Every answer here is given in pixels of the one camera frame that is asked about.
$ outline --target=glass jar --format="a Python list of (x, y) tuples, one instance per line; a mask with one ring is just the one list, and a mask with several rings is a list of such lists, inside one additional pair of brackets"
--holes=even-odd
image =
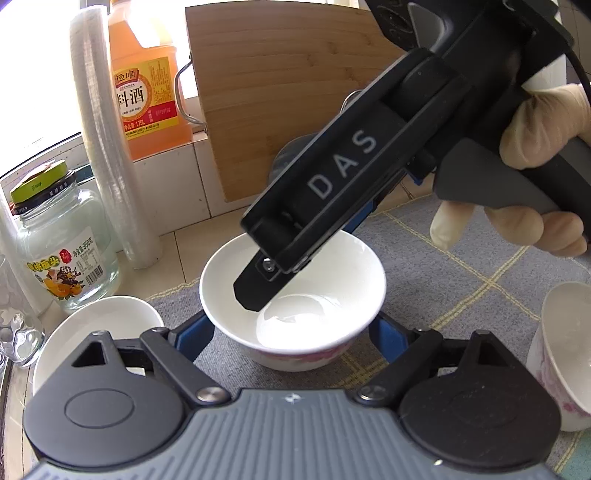
[(115, 293), (119, 263), (103, 204), (78, 186), (65, 161), (34, 170), (11, 195), (22, 224), (20, 257), (62, 309)]

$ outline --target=orange plastic bottle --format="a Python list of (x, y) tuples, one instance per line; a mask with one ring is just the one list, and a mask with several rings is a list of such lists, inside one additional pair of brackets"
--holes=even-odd
[(111, 67), (133, 160), (191, 142), (191, 125), (174, 104), (176, 47), (141, 0), (111, 0)]

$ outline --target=metal hook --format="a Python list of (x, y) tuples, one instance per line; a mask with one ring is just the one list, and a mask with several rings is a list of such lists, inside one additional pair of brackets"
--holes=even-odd
[(343, 101), (343, 105), (341, 105), (340, 107), (341, 113), (347, 108), (348, 104), (353, 101), (353, 98), (361, 92), (363, 92), (363, 90), (354, 90), (353, 92), (347, 95), (347, 98), (345, 98), (345, 101)]
[(177, 72), (177, 74), (174, 76), (174, 103), (176, 103), (177, 110), (180, 113), (180, 115), (187, 122), (189, 122), (190, 124), (194, 124), (194, 125), (200, 125), (201, 127), (203, 127), (205, 129), (205, 133), (207, 134), (207, 124), (204, 121), (199, 120), (198, 118), (195, 118), (195, 117), (189, 115), (187, 112), (185, 112), (185, 110), (183, 109), (183, 104), (181, 102), (181, 90), (180, 90), (179, 79), (180, 79), (182, 72), (187, 70), (191, 66), (192, 63), (193, 63), (193, 60), (189, 56), (189, 63), (187, 63), (183, 68), (181, 68)]

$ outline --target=finger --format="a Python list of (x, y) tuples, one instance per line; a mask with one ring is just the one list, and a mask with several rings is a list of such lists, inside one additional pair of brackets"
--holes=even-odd
[(591, 108), (580, 85), (532, 93), (503, 132), (499, 153), (513, 168), (539, 167), (577, 135), (591, 140)]
[(532, 208), (511, 206), (484, 211), (500, 236), (512, 244), (534, 245), (544, 233), (544, 221)]
[(582, 220), (570, 212), (550, 212), (542, 215), (544, 233), (535, 246), (547, 252), (567, 248), (583, 234)]
[(584, 237), (580, 236), (577, 238), (573, 243), (569, 246), (558, 250), (556, 252), (552, 252), (552, 255), (555, 257), (578, 257), (579, 255), (583, 255), (587, 251), (587, 240)]
[(447, 250), (462, 236), (475, 205), (443, 201), (433, 217), (429, 233), (435, 246)]

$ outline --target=jar label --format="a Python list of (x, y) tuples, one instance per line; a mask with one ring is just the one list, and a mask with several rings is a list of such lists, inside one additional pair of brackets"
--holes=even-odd
[(82, 295), (105, 274), (89, 226), (63, 248), (45, 258), (28, 262), (27, 267), (58, 300)]

